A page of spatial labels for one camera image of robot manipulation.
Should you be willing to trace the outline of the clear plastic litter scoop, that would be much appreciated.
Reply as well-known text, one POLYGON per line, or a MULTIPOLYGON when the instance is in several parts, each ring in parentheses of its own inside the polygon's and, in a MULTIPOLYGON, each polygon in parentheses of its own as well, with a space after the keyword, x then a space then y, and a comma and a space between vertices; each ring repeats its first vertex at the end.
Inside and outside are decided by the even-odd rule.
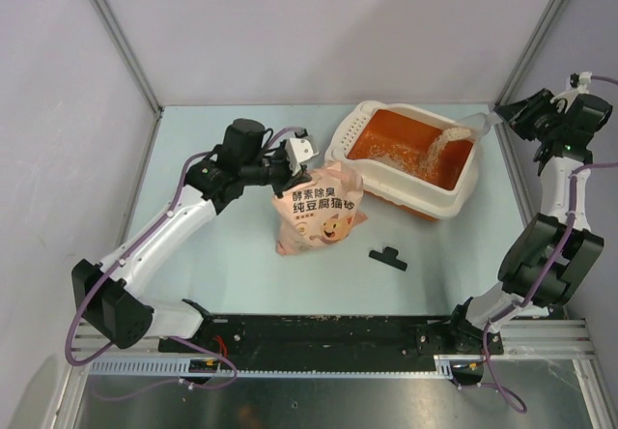
POLYGON ((476 113, 456 121, 438 138, 446 143, 460 140, 475 141, 487 135, 501 121, 501 117, 495 112, 476 113))

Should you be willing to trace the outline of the pink cat litter bag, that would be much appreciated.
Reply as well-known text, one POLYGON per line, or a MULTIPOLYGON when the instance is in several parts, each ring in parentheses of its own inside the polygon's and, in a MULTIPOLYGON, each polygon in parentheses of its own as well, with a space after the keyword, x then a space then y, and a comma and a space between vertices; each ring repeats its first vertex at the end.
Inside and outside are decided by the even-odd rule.
POLYGON ((364 191, 359 173, 340 161, 328 161, 308 176, 308 182, 272 199, 280 216, 276 251, 282 256, 340 243, 367 219, 360 211, 364 191))

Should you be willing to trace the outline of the white and orange litter box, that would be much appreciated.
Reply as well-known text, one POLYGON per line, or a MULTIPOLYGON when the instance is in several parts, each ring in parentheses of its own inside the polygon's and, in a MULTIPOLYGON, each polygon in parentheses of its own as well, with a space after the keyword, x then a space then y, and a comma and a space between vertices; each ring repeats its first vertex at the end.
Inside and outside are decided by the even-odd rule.
POLYGON ((413 105, 365 100, 337 127, 324 159, 354 169, 367 193, 428 220, 450 219, 478 181, 478 133, 447 143, 433 161, 428 155, 458 126, 413 105))

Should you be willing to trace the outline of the black bag clip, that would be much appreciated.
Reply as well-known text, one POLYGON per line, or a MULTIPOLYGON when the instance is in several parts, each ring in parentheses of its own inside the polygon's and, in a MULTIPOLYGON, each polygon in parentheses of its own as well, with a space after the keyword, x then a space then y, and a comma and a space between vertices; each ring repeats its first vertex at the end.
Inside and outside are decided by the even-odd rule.
POLYGON ((370 250, 368 256, 384 265, 405 272, 407 270, 407 262, 399 258, 399 250, 392 246, 386 246, 382 251, 370 250))

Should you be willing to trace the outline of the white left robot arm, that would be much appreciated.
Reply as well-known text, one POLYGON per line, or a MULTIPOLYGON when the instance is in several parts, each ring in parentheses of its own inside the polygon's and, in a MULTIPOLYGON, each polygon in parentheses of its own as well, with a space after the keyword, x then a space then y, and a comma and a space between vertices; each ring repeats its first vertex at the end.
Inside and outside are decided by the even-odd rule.
POLYGON ((151 222, 99 262, 79 261, 71 271, 76 305, 66 347, 80 321, 110 346, 128 349, 146 336, 178 336, 200 352, 213 340, 206 311, 193 300, 156 304, 146 290, 171 254, 220 215, 249 186, 268 186, 277 197, 309 180, 307 163, 318 149, 306 129, 274 132, 250 119, 235 119, 221 143, 190 156, 171 200, 151 222))

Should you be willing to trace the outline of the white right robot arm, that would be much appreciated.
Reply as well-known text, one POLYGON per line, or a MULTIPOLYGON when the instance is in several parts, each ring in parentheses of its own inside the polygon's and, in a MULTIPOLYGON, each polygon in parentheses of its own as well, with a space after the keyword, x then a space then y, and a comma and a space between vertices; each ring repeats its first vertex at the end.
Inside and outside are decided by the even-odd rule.
POLYGON ((485 115, 486 127, 504 124, 538 142, 533 160, 542 204, 505 255, 496 284, 453 311, 445 329, 453 351, 469 352, 531 307, 566 304, 600 257, 604 239, 592 232, 585 211, 586 182, 597 166, 588 146, 612 110, 575 87, 559 95, 543 89, 485 115))

